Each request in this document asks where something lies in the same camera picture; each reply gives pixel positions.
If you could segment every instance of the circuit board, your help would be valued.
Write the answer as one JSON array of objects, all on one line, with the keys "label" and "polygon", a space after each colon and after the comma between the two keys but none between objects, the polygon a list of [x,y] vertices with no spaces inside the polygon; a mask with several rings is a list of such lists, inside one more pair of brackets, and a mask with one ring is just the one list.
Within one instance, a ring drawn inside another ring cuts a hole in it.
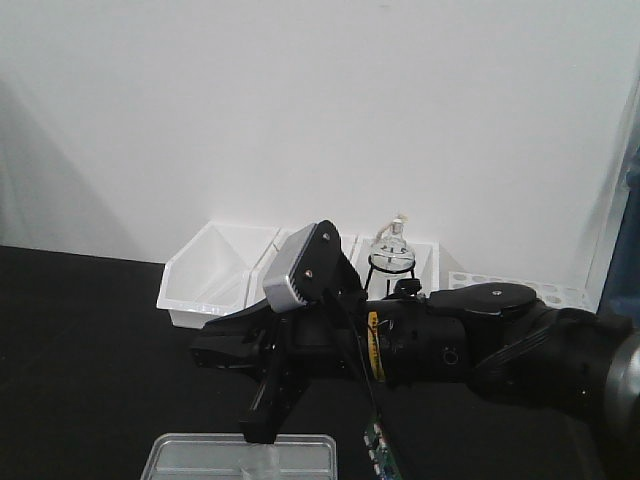
[{"label": "circuit board", "polygon": [[364,443],[379,480],[403,480],[379,417],[374,416],[367,425]]}]

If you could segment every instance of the black table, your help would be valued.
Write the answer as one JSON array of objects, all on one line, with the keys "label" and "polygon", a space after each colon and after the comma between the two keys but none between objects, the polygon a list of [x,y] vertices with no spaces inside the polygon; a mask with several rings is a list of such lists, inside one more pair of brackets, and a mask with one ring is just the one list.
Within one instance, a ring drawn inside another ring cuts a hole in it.
[{"label": "black table", "polygon": [[[255,384],[198,369],[155,308],[162,265],[0,247],[0,478],[136,479],[167,432],[238,432]],[[591,437],[548,410],[488,404],[463,385],[378,389],[426,479],[601,479]],[[327,433],[341,479],[373,479],[357,385],[316,381],[283,433]]]}]

